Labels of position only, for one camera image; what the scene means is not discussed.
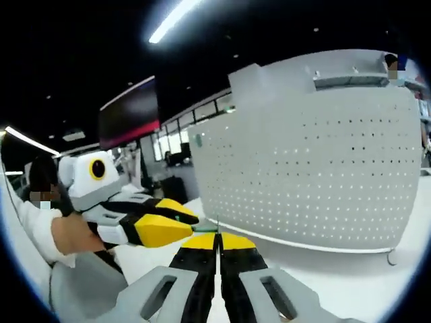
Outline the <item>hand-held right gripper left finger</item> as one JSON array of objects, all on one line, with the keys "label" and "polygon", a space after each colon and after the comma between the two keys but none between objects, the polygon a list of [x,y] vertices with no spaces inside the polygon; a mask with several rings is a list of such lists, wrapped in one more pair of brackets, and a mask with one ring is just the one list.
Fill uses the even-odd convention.
[{"label": "hand-held right gripper left finger", "polygon": [[187,240],[169,266],[152,269],[124,293],[139,310],[128,322],[206,322],[214,297],[218,234]]}]

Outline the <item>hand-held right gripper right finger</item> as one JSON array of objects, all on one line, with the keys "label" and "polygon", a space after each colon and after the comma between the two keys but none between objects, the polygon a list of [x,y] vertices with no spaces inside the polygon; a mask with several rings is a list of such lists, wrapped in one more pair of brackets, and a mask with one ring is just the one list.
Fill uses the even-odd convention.
[{"label": "hand-held right gripper right finger", "polygon": [[222,297],[231,322],[357,322],[325,310],[318,294],[270,268],[246,237],[220,234]]}]

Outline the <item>person's left hand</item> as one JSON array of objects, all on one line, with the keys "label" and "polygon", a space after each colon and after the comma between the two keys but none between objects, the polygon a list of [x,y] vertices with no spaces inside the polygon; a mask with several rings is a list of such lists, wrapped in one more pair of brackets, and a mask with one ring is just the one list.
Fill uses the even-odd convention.
[{"label": "person's left hand", "polygon": [[79,213],[54,218],[51,233],[57,250],[64,255],[106,250],[102,240]]}]

